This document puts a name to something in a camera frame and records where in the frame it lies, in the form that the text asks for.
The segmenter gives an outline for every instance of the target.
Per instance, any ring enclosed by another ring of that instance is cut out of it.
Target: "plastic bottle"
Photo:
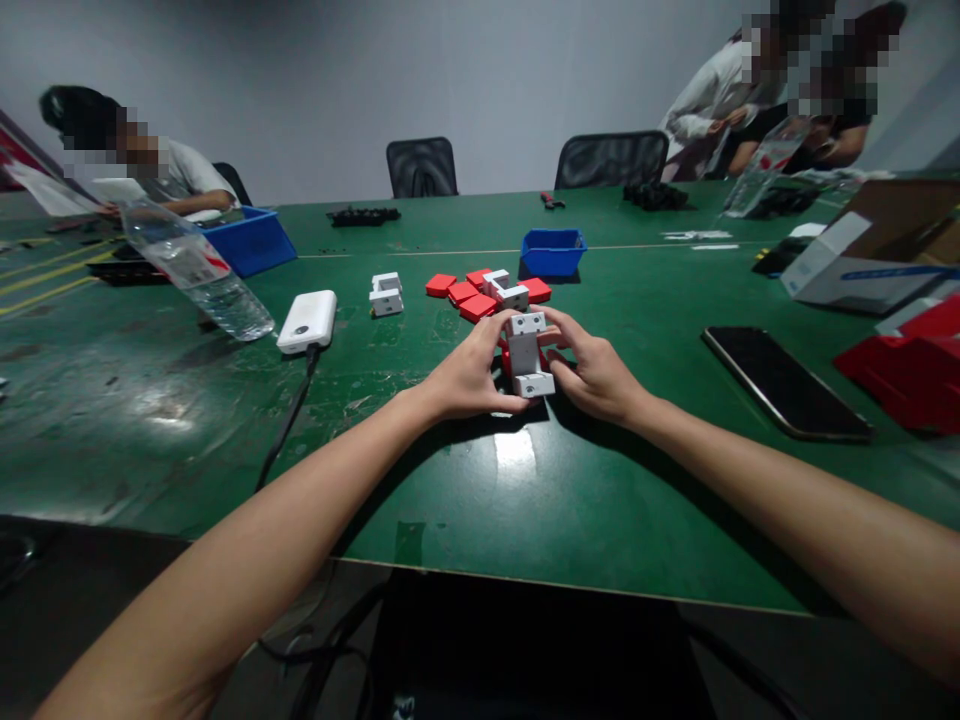
[[[750,158],[747,169],[727,196],[723,214],[728,217],[747,217],[760,202],[764,191],[780,177],[809,133],[810,117],[806,115],[788,117],[767,133]]]
[[[127,241],[238,340],[273,330],[270,313],[193,223],[148,198],[120,203]]]

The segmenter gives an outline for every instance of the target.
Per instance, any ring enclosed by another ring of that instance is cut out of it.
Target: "blue plastic bin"
[[[534,275],[573,275],[587,251],[583,233],[571,230],[531,230],[523,238],[520,257]]]
[[[240,222],[203,234],[240,277],[250,277],[293,260],[297,251],[272,210],[243,206]]]

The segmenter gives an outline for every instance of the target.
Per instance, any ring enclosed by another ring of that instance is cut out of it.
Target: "hand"
[[[531,305],[530,311],[542,312],[556,326],[540,334],[540,344],[569,347],[577,358],[574,369],[556,350],[547,353],[550,372],[578,408],[600,420],[627,426],[638,413],[656,404],[656,398],[637,382],[608,340],[593,337],[559,310]]]
[[[120,217],[120,208],[116,203],[104,203],[97,207],[97,214],[103,217]]]
[[[441,420],[489,412],[520,413],[530,401],[501,395],[493,385],[490,363],[504,324],[516,310],[504,310],[477,323],[467,339],[440,363],[418,387],[421,402]]]
[[[727,120],[726,120],[727,125],[729,125],[730,127],[736,127],[737,125],[742,123],[744,120],[746,120],[747,115],[749,114],[750,113],[749,113],[749,110],[747,110],[747,108],[745,107],[737,108],[732,113],[727,115]]]

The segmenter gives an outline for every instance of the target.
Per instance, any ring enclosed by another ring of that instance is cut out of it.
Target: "black phone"
[[[873,437],[873,427],[766,330],[709,327],[703,340],[788,435],[852,442]]]

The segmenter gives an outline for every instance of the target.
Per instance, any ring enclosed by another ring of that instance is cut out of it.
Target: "black mesh chair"
[[[230,187],[233,188],[233,194],[237,196],[240,204],[253,207],[253,203],[250,202],[250,196],[247,195],[247,189],[243,186],[240,173],[237,172],[236,168],[230,163],[214,163],[213,167],[216,168],[218,173],[223,175],[224,180],[230,183]]]
[[[577,135],[560,151],[555,190],[659,180],[670,141],[659,130]]]
[[[444,137],[395,140],[387,145],[394,198],[459,195],[453,146]]]

